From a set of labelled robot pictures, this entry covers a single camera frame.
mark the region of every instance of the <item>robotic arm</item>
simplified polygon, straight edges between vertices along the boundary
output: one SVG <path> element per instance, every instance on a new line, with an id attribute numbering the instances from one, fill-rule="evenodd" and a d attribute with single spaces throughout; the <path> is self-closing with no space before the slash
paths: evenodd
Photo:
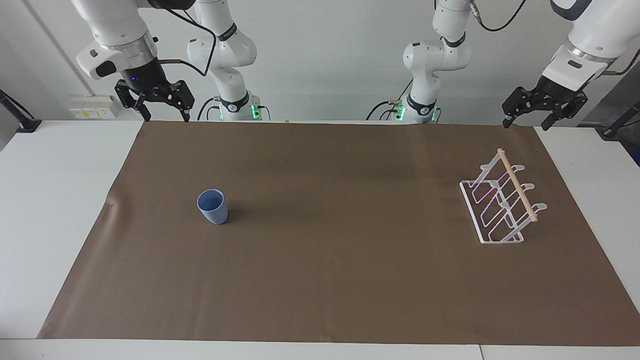
<path id="1" fill-rule="evenodd" d="M 542 123 L 544 130 L 558 120 L 574 117 L 588 100 L 585 86 L 640 34 L 639 5 L 630 0 L 551 0 L 553 10 L 573 22 L 573 30 L 536 87 L 531 91 L 518 87 L 502 104 L 507 116 L 504 127 L 535 110 L 551 111 Z"/>
<path id="2" fill-rule="evenodd" d="M 465 28 L 470 13 L 468 0 L 439 0 L 433 29 L 440 40 L 415 42 L 404 50 L 404 66 L 413 74 L 413 86 L 402 99 L 400 119 L 426 122 L 440 91 L 440 79 L 434 72 L 460 70 L 469 65 L 471 48 L 465 43 Z"/>
<path id="3" fill-rule="evenodd" d="M 255 43 L 238 29 L 227 0 L 197 0 L 196 12 L 201 25 L 213 30 L 218 38 L 209 75 L 220 91 L 215 98 L 222 104 L 220 119 L 260 119 L 260 99 L 246 89 L 242 74 L 234 69 L 255 62 L 258 55 Z M 191 40 L 187 46 L 191 62 L 204 67 L 212 45 L 212 36 Z"/>
<path id="4" fill-rule="evenodd" d="M 151 119 L 144 105 L 164 102 L 180 110 L 184 121 L 194 98 L 187 84 L 180 80 L 170 83 L 157 58 L 157 48 L 147 25 L 138 14 L 139 6 L 186 10 L 195 0 L 71 0 L 80 16 L 89 24 L 94 41 L 76 60 L 93 79 L 121 73 L 115 91 L 125 108 L 140 112 Z M 134 99 L 131 93 L 138 96 Z"/>

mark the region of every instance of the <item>white table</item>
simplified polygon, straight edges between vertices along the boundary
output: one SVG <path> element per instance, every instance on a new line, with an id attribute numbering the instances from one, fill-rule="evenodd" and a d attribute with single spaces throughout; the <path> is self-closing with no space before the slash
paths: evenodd
<path id="1" fill-rule="evenodd" d="M 141 126 L 45 122 L 0 152 L 0 338 L 42 326 Z M 590 129 L 538 134 L 636 307 L 640 308 L 640 168 Z M 637 348 L 349 345 L 130 340 L 0 340 L 20 359 L 640 359 Z"/>

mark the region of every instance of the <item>wooden dowel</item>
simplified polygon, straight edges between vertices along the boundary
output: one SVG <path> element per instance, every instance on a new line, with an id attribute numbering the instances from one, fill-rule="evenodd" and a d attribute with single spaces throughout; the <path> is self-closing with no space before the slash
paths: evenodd
<path id="1" fill-rule="evenodd" d="M 507 169 L 507 172 L 509 173 L 509 177 L 511 178 L 511 182 L 516 187 L 518 196 L 520 196 L 520 198 L 522 199 L 522 204 L 524 205 L 524 208 L 527 210 L 529 217 L 531 217 L 531 221 L 538 222 L 538 215 L 535 213 L 535 211 L 533 211 L 533 208 L 531 207 L 531 203 L 529 202 L 529 198 L 527 198 L 527 195 L 524 193 L 524 190 L 522 189 L 522 185 L 520 184 L 520 181 L 518 180 L 516 173 L 513 172 L 513 168 L 511 168 L 511 163 L 507 159 L 507 156 L 504 153 L 504 150 L 498 149 L 498 154 L 500 154 L 500 159 L 502 160 L 504 167 Z"/>

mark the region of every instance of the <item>electrical outlet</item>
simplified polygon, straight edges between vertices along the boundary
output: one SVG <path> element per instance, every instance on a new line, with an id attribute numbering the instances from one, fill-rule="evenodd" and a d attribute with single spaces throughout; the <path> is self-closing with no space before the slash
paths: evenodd
<path id="1" fill-rule="evenodd" d="M 73 97 L 69 108 L 75 119 L 115 119 L 122 109 L 113 96 Z"/>

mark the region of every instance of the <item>black cable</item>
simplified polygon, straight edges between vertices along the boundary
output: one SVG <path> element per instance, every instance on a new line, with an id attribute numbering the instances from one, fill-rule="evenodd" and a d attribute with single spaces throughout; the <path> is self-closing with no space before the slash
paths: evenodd
<path id="1" fill-rule="evenodd" d="M 209 121 L 209 111 L 211 111 L 211 109 L 218 109 L 220 110 L 220 107 L 215 105 L 215 106 L 211 106 L 210 108 L 207 109 L 207 121 Z"/>
<path id="2" fill-rule="evenodd" d="M 382 113 L 382 115 L 380 115 L 380 119 L 378 119 L 379 121 L 382 121 L 382 117 L 385 116 L 385 114 L 387 114 L 387 120 L 389 119 L 389 116 L 391 116 L 391 113 L 393 113 L 395 110 L 394 109 L 389 109 L 385 112 Z"/>
<path id="3" fill-rule="evenodd" d="M 258 106 L 258 109 L 267 109 L 267 114 L 269 115 L 269 121 L 271 121 L 271 112 L 269 111 L 269 108 L 264 106 L 264 105 L 260 105 Z"/>
<path id="4" fill-rule="evenodd" d="M 191 15 L 189 15 L 189 13 L 187 12 L 187 10 L 183 10 L 182 12 L 184 12 L 185 15 L 187 15 L 187 17 L 189 18 L 189 20 L 196 22 L 196 20 L 193 20 L 193 18 L 191 17 Z"/>
<path id="5" fill-rule="evenodd" d="M 629 123 L 629 124 L 627 124 L 627 125 L 620 126 L 620 129 L 622 129 L 623 127 L 629 127 L 629 126 L 636 125 L 636 124 L 637 124 L 637 123 L 639 123 L 639 122 L 640 122 L 640 120 L 636 120 L 636 121 L 631 122 L 631 123 Z"/>
<path id="6" fill-rule="evenodd" d="M 406 91 L 409 90 L 409 86 L 411 86 L 411 84 L 413 84 L 413 79 L 411 79 L 411 81 L 409 81 L 409 83 L 406 85 L 406 88 L 404 88 L 404 90 L 402 91 L 402 93 L 398 97 L 398 101 L 402 100 L 402 96 L 404 96 L 404 93 L 406 93 Z M 389 120 L 389 116 L 391 116 L 391 113 L 387 114 L 387 118 L 385 120 Z"/>
<path id="7" fill-rule="evenodd" d="M 440 110 L 440 113 L 438 114 L 438 118 L 436 119 L 436 124 L 440 121 L 440 117 L 442 116 L 442 108 L 436 108 L 435 111 Z"/>
<path id="8" fill-rule="evenodd" d="M 200 117 L 202 116 L 202 113 L 204 112 L 204 108 L 205 108 L 205 107 L 206 107 L 210 102 L 215 101 L 215 100 L 216 100 L 216 98 L 215 98 L 215 97 L 212 97 L 212 98 L 210 98 L 210 99 L 208 99 L 208 100 L 206 100 L 206 101 L 204 102 L 204 104 L 203 104 L 203 105 L 202 105 L 202 107 L 200 108 L 200 112 L 198 113 L 198 118 L 196 119 L 196 121 L 200 121 Z"/>
<path id="9" fill-rule="evenodd" d="M 195 65 L 193 65 L 191 63 L 188 63 L 188 62 L 186 62 L 184 60 L 179 60 L 179 59 L 159 60 L 158 62 L 160 64 L 176 64 L 176 63 L 179 63 L 179 64 L 187 65 L 188 67 L 192 68 L 193 70 L 196 70 L 201 76 L 207 76 L 207 73 L 209 72 L 209 68 L 211 67 L 211 60 L 213 59 L 213 51 L 215 50 L 216 44 L 218 43 L 218 37 L 216 36 L 216 34 L 213 31 L 211 31 L 208 28 L 205 28 L 204 26 L 198 24 L 197 22 L 189 20 L 189 19 L 185 18 L 184 16 L 180 15 L 179 13 L 177 13 L 177 12 L 175 12 L 175 11 L 169 9 L 169 8 L 163 8 L 163 9 L 168 11 L 173 16 L 176 16 L 179 19 L 181 19 L 181 20 L 183 20 L 183 21 L 185 21 L 185 22 L 187 22 L 187 23 L 189 23 L 191 25 L 194 25 L 195 27 L 210 33 L 213 36 L 213 45 L 211 46 L 211 52 L 209 53 L 209 60 L 207 61 L 207 67 L 204 69 L 204 71 L 200 71 L 200 69 L 195 67 Z"/>
<path id="10" fill-rule="evenodd" d="M 526 3 L 526 2 L 527 2 L 527 0 L 522 0 L 522 2 L 520 3 L 520 6 L 518 6 L 518 9 L 516 10 L 516 12 L 515 12 L 515 13 L 513 13 L 513 15 L 511 16 L 511 18 L 509 19 L 509 21 L 507 21 L 507 23 L 506 23 L 505 25 L 502 25 L 501 27 L 496 28 L 496 29 L 492 29 L 492 28 L 487 28 L 487 27 L 484 25 L 484 22 L 483 22 L 482 20 L 480 20 L 480 21 L 479 21 L 480 26 L 482 26 L 482 27 L 483 27 L 483 29 L 485 29 L 485 30 L 487 30 L 487 31 L 491 31 L 491 32 L 500 31 L 500 30 L 502 30 L 502 29 L 506 28 L 507 26 L 509 26 L 509 25 L 511 24 L 511 22 L 513 22 L 513 20 L 516 18 L 516 16 L 517 16 L 517 15 L 518 15 L 518 13 L 520 12 L 520 10 L 522 10 L 522 7 L 524 6 L 524 3 Z"/>
<path id="11" fill-rule="evenodd" d="M 376 110 L 378 108 L 380 108 L 380 106 L 384 106 L 384 105 L 389 105 L 388 101 L 383 101 L 381 103 L 379 103 L 378 105 L 374 106 L 373 110 L 371 110 L 371 112 L 367 115 L 367 119 L 365 121 L 369 121 L 369 119 L 371 118 L 371 115 L 373 115 L 374 112 L 376 112 Z"/>
<path id="12" fill-rule="evenodd" d="M 636 55 L 634 55 L 634 58 L 631 59 L 631 62 L 629 63 L 629 65 L 627 65 L 627 68 L 625 70 L 622 70 L 621 72 L 613 72 L 613 73 L 608 73 L 605 72 L 605 75 L 624 75 L 626 73 L 629 72 L 629 70 L 631 70 L 631 67 L 634 66 L 634 63 L 636 62 L 636 60 L 638 60 L 638 56 L 640 56 L 640 49 L 638 49 L 638 51 L 636 52 Z"/>
<path id="13" fill-rule="evenodd" d="M 14 105 L 16 105 L 17 107 L 19 107 L 22 111 L 24 111 L 27 115 L 29 115 L 32 119 L 35 119 L 35 117 L 29 112 L 29 110 L 27 110 L 21 103 L 18 102 L 18 100 L 14 99 L 13 97 L 11 97 L 9 94 L 7 94 L 6 92 L 4 93 L 4 96 L 6 96 L 7 99 L 9 99 L 9 101 L 11 101 Z"/>

